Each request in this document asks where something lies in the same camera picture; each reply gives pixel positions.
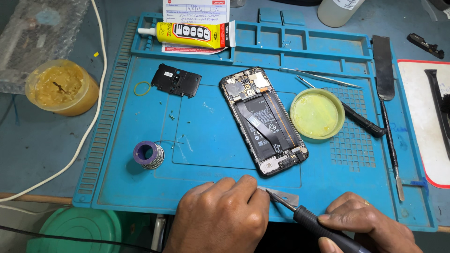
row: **hand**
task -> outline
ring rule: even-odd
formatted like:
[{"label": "hand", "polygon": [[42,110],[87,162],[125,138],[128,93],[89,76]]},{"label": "hand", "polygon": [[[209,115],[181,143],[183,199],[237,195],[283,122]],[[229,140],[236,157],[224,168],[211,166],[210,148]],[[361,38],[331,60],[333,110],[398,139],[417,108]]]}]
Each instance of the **hand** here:
[{"label": "hand", "polygon": [[270,197],[254,177],[224,177],[190,189],[178,203],[164,253],[251,253],[266,232]]},{"label": "hand", "polygon": [[[382,214],[365,199],[346,192],[334,200],[319,216],[319,222],[329,228],[355,232],[355,240],[372,253],[421,253],[411,230]],[[330,239],[319,238],[322,253],[342,253]]]}]

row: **bubble wrap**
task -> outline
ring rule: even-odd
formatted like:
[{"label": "bubble wrap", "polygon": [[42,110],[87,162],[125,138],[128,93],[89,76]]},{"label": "bubble wrap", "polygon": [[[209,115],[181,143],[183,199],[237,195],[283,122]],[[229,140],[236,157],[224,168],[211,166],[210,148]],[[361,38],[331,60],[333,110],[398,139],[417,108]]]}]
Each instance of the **bubble wrap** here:
[{"label": "bubble wrap", "polygon": [[20,0],[0,35],[0,92],[25,94],[39,65],[66,59],[89,0]]}]

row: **yellow rubber band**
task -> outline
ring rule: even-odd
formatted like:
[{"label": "yellow rubber band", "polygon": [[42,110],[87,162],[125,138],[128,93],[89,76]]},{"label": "yellow rubber band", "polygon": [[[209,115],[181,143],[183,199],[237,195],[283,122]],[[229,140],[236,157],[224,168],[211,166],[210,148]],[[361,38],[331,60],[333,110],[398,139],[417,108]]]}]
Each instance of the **yellow rubber band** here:
[{"label": "yellow rubber band", "polygon": [[[139,84],[141,84],[141,83],[146,83],[146,84],[148,84],[148,90],[145,92],[145,93],[142,93],[142,94],[137,94],[136,93],[136,87],[139,85]],[[147,81],[142,81],[142,82],[138,82],[136,85],[135,85],[135,95],[136,96],[143,96],[143,95],[145,95],[145,94],[147,94],[149,91],[150,91],[150,88],[151,88],[152,86],[149,84],[149,82],[147,82]]]}]

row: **smartphone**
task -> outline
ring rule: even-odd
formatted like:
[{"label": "smartphone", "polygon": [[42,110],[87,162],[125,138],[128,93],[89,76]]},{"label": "smartphone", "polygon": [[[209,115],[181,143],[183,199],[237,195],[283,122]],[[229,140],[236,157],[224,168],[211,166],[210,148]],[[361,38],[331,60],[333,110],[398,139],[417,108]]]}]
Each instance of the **smartphone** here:
[{"label": "smartphone", "polygon": [[308,158],[305,143],[262,68],[224,77],[220,88],[263,176],[275,175]]}]

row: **table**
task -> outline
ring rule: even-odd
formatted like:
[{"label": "table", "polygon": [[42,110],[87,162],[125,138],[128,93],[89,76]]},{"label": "table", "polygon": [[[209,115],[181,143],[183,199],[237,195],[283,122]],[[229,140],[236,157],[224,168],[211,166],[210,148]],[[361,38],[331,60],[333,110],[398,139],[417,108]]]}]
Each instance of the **table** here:
[{"label": "table", "polygon": [[[161,1],[101,1],[97,4],[105,31],[108,73],[119,47],[126,20],[142,11],[162,12]],[[243,7],[231,8],[231,20],[256,22],[258,8],[301,11],[306,26],[344,32],[365,33],[391,38],[398,59],[440,61],[406,40],[416,33],[439,49],[450,52],[450,22],[431,22],[420,0],[366,0],[346,25],[331,28],[317,18],[317,6],[287,5],[269,0],[247,0]],[[94,79],[100,80],[103,60],[97,20],[89,7],[69,60],[83,66]],[[0,93],[0,198],[20,192],[63,168],[73,156],[82,135],[95,114],[92,108],[83,115],[64,117],[41,110],[23,95]],[[90,136],[78,159],[65,173],[21,197],[25,201],[69,203],[83,166]],[[450,191],[429,184],[429,194],[441,226],[450,226]]]}]

